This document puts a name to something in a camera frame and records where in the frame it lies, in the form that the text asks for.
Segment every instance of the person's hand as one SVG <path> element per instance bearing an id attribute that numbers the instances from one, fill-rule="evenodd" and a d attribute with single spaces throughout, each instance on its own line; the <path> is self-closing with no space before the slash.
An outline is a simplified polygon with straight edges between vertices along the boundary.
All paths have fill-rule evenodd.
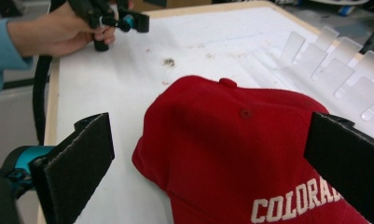
<path id="1" fill-rule="evenodd" d="M 85 47 L 93 38 L 109 45 L 115 28 L 91 29 L 66 2 L 35 21 L 9 22 L 8 31 L 21 56 L 63 56 Z"/>

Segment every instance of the blue sleeve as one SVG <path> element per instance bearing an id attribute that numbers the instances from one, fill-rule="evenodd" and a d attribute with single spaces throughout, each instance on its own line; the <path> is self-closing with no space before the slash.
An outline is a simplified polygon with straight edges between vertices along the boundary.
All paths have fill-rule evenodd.
<path id="1" fill-rule="evenodd" d="M 3 89 L 3 72 L 6 69 L 28 69 L 33 64 L 33 58 L 22 58 L 7 30 L 7 20 L 0 20 L 0 91 Z"/>

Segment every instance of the baseball cap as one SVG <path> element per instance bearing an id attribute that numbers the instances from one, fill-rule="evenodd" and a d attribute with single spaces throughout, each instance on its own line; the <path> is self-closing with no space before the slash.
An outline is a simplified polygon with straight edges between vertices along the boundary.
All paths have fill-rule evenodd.
<path id="1" fill-rule="evenodd" d="M 181 77 L 147 109 L 132 155 L 170 197 L 175 224 L 367 223 L 303 158 L 301 93 Z"/>

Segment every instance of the black tool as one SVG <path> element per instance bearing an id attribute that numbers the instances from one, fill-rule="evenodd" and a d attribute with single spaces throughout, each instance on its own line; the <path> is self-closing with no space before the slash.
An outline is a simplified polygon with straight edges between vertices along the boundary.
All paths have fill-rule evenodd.
<path id="1" fill-rule="evenodd" d="M 68 0 L 68 2 L 76 14 L 93 29 L 108 25 L 117 27 L 123 32 L 129 32 L 130 29 L 135 29 L 139 33 L 149 32 L 149 16 L 128 10 L 128 0 L 117 1 L 118 20 L 106 0 Z M 94 46 L 98 51 L 108 50 L 108 46 L 103 41 L 94 41 Z"/>
<path id="2" fill-rule="evenodd" d="M 74 223 L 115 158 L 107 113 L 82 119 L 56 147 L 18 147 L 0 169 L 0 224 L 22 223 L 15 201 L 35 189 L 48 224 Z"/>
<path id="3" fill-rule="evenodd" d="M 347 119 L 314 113 L 304 157 L 374 224 L 374 139 L 353 126 Z"/>

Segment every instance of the cap eyelet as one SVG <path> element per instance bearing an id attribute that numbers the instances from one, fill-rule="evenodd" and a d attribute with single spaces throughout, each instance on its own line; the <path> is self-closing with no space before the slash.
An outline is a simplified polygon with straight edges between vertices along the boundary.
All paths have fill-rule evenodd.
<path id="1" fill-rule="evenodd" d="M 250 119 L 253 116 L 253 112 L 251 112 L 249 109 L 242 109 L 240 111 L 240 116 L 242 119 Z"/>

